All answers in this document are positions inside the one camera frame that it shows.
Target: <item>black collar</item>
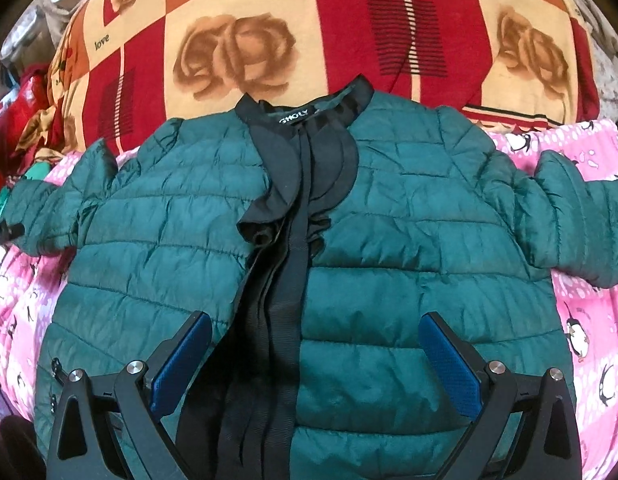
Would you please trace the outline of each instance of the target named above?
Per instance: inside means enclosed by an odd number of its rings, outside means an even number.
[[[276,130],[284,137],[291,137],[293,124],[279,122],[285,113],[312,108],[315,112],[303,120],[305,124],[316,121],[318,129],[321,129],[325,123],[337,122],[348,128],[367,108],[373,95],[371,83],[363,75],[358,75],[342,90],[298,107],[274,106],[263,100],[256,102],[249,94],[244,94],[236,104],[235,112],[249,126],[258,124]]]

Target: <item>blanket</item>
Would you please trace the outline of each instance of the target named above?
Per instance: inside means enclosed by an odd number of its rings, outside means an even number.
[[[104,137],[122,153],[166,118],[229,110],[243,92],[293,105],[358,73],[489,129],[598,118],[572,0],[88,0],[52,63],[41,128],[57,150]]]
[[[135,156],[135,151],[118,156],[119,166]],[[62,185],[81,156],[69,153],[45,181]],[[42,339],[74,254],[69,249],[35,258],[13,246],[0,264],[0,383],[13,407],[28,420],[33,420]]]
[[[543,150],[555,150],[570,158],[585,180],[618,180],[618,131],[610,120],[491,136],[529,174]],[[552,281],[574,355],[583,478],[604,480],[618,461],[618,286],[593,288],[557,270]]]

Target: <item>pink penguin blanket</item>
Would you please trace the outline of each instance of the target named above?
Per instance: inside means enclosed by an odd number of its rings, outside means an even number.
[[[518,168],[533,173],[543,150],[571,159],[585,180],[618,178],[618,130],[609,120],[544,132],[489,134]],[[133,156],[118,158],[121,165]],[[80,154],[71,153],[47,177],[61,184]],[[33,418],[36,363],[73,253],[31,258],[10,248],[0,267],[0,381],[10,402]],[[618,461],[618,286],[594,289],[552,272],[557,308],[574,355],[577,422],[584,480],[602,480]]]
[[[571,159],[585,180],[618,179],[618,130],[610,120],[490,137],[530,174],[540,153],[554,150]],[[618,461],[618,286],[593,288],[556,270],[552,279],[574,357],[583,479],[603,480]]]
[[[135,152],[118,156],[118,166]],[[60,186],[81,156],[69,153],[44,180]],[[73,250],[66,250],[57,256],[33,258],[12,246],[0,265],[0,384],[2,393],[28,420],[33,420],[42,339],[73,256]]]

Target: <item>black ribbon trim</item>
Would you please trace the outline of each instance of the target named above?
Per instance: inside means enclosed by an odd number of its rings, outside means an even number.
[[[283,108],[248,96],[236,107],[271,184],[237,224],[254,249],[235,317],[180,415],[176,446],[204,480],[289,478],[308,271],[331,224],[326,212],[355,183],[358,148],[347,127],[373,93],[361,76],[342,92],[334,107],[296,124],[269,118],[263,110]],[[320,101],[310,105],[319,110]]]

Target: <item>jacket sleeve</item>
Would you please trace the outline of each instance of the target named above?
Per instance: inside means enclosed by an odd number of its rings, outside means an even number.
[[[594,286],[618,284],[618,180],[585,182],[572,161],[553,151],[541,154],[531,177],[495,150],[479,186],[529,264]]]
[[[24,226],[24,235],[14,243],[30,256],[81,247],[98,204],[117,173],[116,159],[99,141],[84,153],[62,186],[21,180],[2,213],[8,224],[20,222]]]

